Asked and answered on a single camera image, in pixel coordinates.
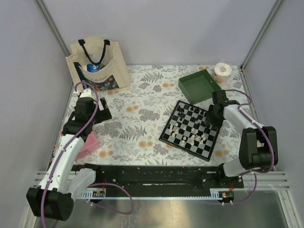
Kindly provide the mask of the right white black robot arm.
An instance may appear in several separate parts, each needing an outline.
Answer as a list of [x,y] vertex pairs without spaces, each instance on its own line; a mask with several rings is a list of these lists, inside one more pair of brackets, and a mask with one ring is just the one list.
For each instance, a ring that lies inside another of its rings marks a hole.
[[217,184],[227,188],[233,177],[251,171],[268,173],[278,163],[277,134],[272,126],[264,126],[247,115],[236,100],[229,100],[226,90],[212,92],[213,104],[209,106],[205,123],[221,128],[224,121],[230,122],[240,133],[238,157],[219,165]]

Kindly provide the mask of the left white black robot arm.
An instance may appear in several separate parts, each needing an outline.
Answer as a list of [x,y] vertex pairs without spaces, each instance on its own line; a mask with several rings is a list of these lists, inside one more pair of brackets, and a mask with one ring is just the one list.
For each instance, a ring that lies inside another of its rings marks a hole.
[[94,98],[91,89],[80,93],[74,111],[63,127],[60,146],[49,170],[37,187],[28,189],[26,198],[36,217],[66,221],[74,202],[90,185],[103,183],[102,174],[85,168],[69,180],[76,157],[82,150],[93,126],[112,118],[104,98]]

